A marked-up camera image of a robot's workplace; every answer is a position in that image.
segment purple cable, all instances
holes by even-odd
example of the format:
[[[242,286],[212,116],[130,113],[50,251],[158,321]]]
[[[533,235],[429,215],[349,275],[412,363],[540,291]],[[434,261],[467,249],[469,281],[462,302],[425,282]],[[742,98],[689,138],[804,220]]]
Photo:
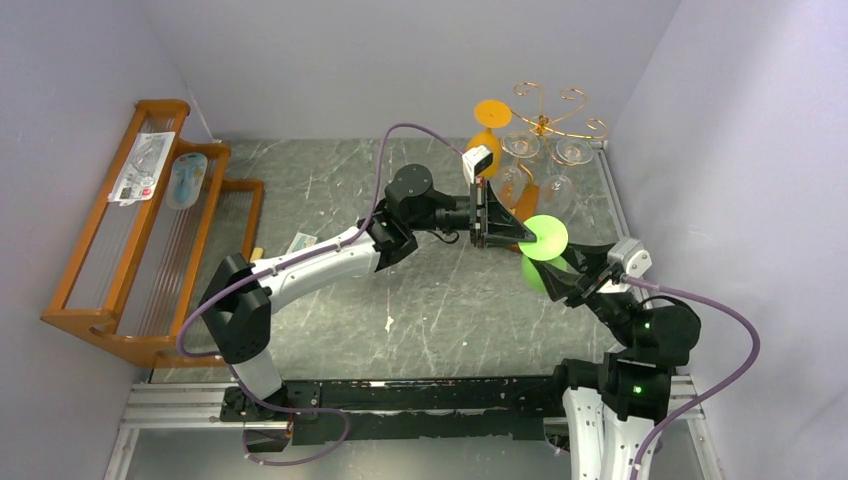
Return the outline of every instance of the purple cable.
[[[380,183],[381,183],[381,180],[382,180],[383,155],[384,155],[385,150],[386,150],[386,142],[389,139],[389,135],[394,130],[396,130],[398,128],[413,128],[415,130],[420,130],[420,131],[430,135],[431,137],[435,138],[436,140],[444,143],[445,145],[450,147],[453,151],[458,153],[460,156],[462,155],[461,150],[459,150],[458,148],[451,145],[450,142],[448,142],[445,138],[443,138],[441,135],[430,130],[427,127],[423,127],[421,125],[416,125],[414,123],[398,123],[398,124],[392,125],[386,131],[386,134],[383,136],[383,140],[380,142],[380,150],[377,153],[377,169],[376,169],[377,171],[376,171],[376,180],[375,180],[375,185],[374,185],[374,195],[371,197],[371,207],[368,209],[368,214],[365,216],[365,221],[362,222],[362,226],[359,227],[359,230],[357,230],[356,233],[351,238],[349,238],[348,240],[343,240],[341,242],[342,247],[348,246],[351,243],[355,242],[359,237],[362,236],[362,234],[365,233],[365,230],[368,228],[368,225],[371,223],[371,218],[374,216],[374,210],[377,208],[377,201],[380,198]],[[254,273],[254,274],[252,274],[248,277],[245,277],[245,278],[233,283],[232,285],[229,285],[227,288],[221,290],[220,292],[216,293],[215,295],[212,296],[212,298],[203,302],[202,305],[197,307],[197,309],[195,311],[193,311],[191,313],[191,315],[188,316],[186,321],[183,323],[182,327],[180,327],[180,331],[177,334],[177,340],[176,340],[177,352],[180,355],[182,355],[184,357],[189,357],[189,358],[201,358],[201,357],[209,357],[209,356],[213,356],[213,355],[218,355],[219,352],[214,351],[214,350],[206,351],[206,352],[189,352],[188,350],[185,349],[186,333],[188,332],[189,328],[191,328],[191,326],[194,324],[194,322],[196,322],[197,319],[200,318],[200,316],[203,314],[203,312],[205,312],[210,307],[212,307],[212,305],[215,305],[216,303],[218,303],[221,299],[223,299],[227,295],[233,293],[234,291],[236,291],[239,288],[247,285],[248,283],[253,282],[254,280],[260,280],[262,278],[267,277],[268,275],[273,275],[273,274],[275,274],[275,273],[277,273],[281,270],[289,268],[292,265],[295,265],[295,264],[302,262],[306,259],[315,257],[317,255],[322,255],[322,254],[327,253],[327,252],[331,252],[335,249],[336,249],[335,245],[327,245],[326,247],[321,247],[321,248],[318,248],[316,250],[312,250],[312,251],[309,251],[309,252],[302,253],[302,254],[297,255],[293,258],[282,261],[282,262],[278,263],[277,265],[274,265],[273,268],[268,268],[268,269],[262,270],[260,272]],[[287,407],[280,407],[278,405],[272,405],[272,404],[265,402],[264,400],[258,398],[256,395],[253,394],[253,392],[248,390],[247,387],[244,385],[244,383],[242,383],[241,380],[238,378],[238,375],[236,375],[236,372],[235,372],[235,370],[233,370],[232,367],[230,367],[230,372],[232,372],[233,377],[235,377],[236,380],[238,381],[239,387],[242,389],[244,394],[248,398],[250,398],[254,403],[256,403],[257,405],[261,405],[262,407],[265,407],[269,410],[274,410],[274,411],[282,412],[282,413],[291,413],[291,414],[330,413],[330,414],[338,415],[338,416],[342,417],[342,420],[344,420],[344,423],[345,423],[345,427],[344,427],[344,431],[342,432],[342,435],[339,437],[338,440],[333,442],[329,447],[327,447],[326,449],[324,449],[324,450],[322,450],[322,451],[320,451],[320,452],[318,452],[315,455],[312,455],[310,457],[302,458],[302,459],[299,459],[299,460],[287,461],[287,462],[278,462],[278,461],[270,461],[270,460],[266,461],[266,460],[261,460],[258,457],[252,455],[250,452],[247,451],[247,437],[246,437],[246,435],[243,435],[242,436],[242,445],[244,447],[245,458],[251,460],[252,462],[258,463],[260,465],[269,465],[269,466],[275,466],[275,467],[302,465],[304,463],[311,462],[313,460],[318,460],[319,458],[322,458],[325,455],[332,452],[333,450],[339,448],[341,446],[341,444],[344,443],[345,439],[347,438],[348,434],[350,433],[350,417],[344,411],[342,411],[340,409],[335,409],[335,408],[287,408]]]
[[[342,444],[344,443],[345,439],[347,438],[348,434],[350,433],[350,417],[348,416],[347,413],[343,412],[342,410],[339,410],[339,409],[336,409],[336,408],[320,408],[320,407],[318,407],[318,408],[288,408],[288,407],[280,407],[278,405],[268,403],[268,402],[260,399],[256,395],[254,395],[253,392],[248,390],[247,387],[243,383],[241,383],[241,380],[236,376],[236,371],[233,369],[233,367],[230,367],[230,372],[233,374],[233,377],[236,377],[236,381],[238,381],[239,387],[242,389],[244,394],[247,395],[247,398],[249,398],[251,401],[253,401],[253,403],[255,403],[257,405],[261,405],[262,407],[265,407],[269,410],[274,410],[276,412],[291,413],[291,414],[330,413],[330,414],[338,415],[338,416],[342,417],[342,420],[344,420],[344,422],[345,422],[344,431],[342,431],[341,436],[339,437],[338,440],[336,440],[335,442],[330,444],[329,447],[325,448],[324,450],[321,450],[320,452],[316,453],[315,455],[312,455],[312,456],[309,456],[309,457],[304,457],[304,458],[299,458],[297,460],[289,460],[289,461],[262,460],[261,458],[250,453],[250,451],[248,451],[248,448],[247,448],[247,431],[245,430],[245,432],[241,436],[241,443],[242,443],[242,448],[244,449],[244,457],[246,459],[250,460],[251,462],[257,463],[257,464],[262,465],[262,466],[267,465],[269,467],[293,467],[295,465],[303,465],[304,463],[309,463],[313,460],[318,460],[319,458],[323,458],[323,457],[329,455],[330,452],[332,452],[333,450],[341,447]]]
[[[736,310],[724,305],[723,303],[717,302],[715,300],[702,297],[700,295],[689,293],[684,290],[678,290],[676,288],[666,287],[663,285],[658,285],[656,283],[651,283],[641,278],[634,278],[629,276],[624,276],[621,280],[624,283],[629,283],[630,285],[644,288],[647,290],[654,290],[661,293],[667,293],[669,295],[674,295],[676,297],[685,298],[687,300],[692,300],[694,302],[702,303],[707,305],[708,307],[715,308],[720,312],[724,312],[727,315],[730,315],[736,321],[742,324],[745,327],[745,330],[748,330],[748,333],[751,335],[751,353],[748,354],[748,358],[742,362],[742,365],[739,366],[736,370],[733,371],[730,375],[727,376],[724,380],[717,383],[711,389],[706,392],[698,395],[697,397],[690,400],[688,403],[678,408],[674,412],[670,413],[667,417],[665,417],[660,423],[658,423],[653,430],[651,430],[648,435],[645,437],[645,440],[642,441],[639,450],[636,451],[636,457],[633,459],[633,469],[630,470],[630,480],[636,480],[636,477],[639,475],[639,467],[642,465],[642,457],[645,456],[645,451],[648,449],[648,446],[653,442],[654,438],[659,435],[665,427],[667,427],[671,422],[673,422],[677,417],[686,413],[690,408],[698,405],[699,403],[707,400],[718,392],[727,388],[731,383],[735,382],[739,377],[742,376],[743,373],[748,371],[751,368],[751,365],[754,364],[754,361],[757,360],[757,356],[760,354],[760,335],[757,333],[757,329],[754,328],[754,325],[748,321],[741,313]]]

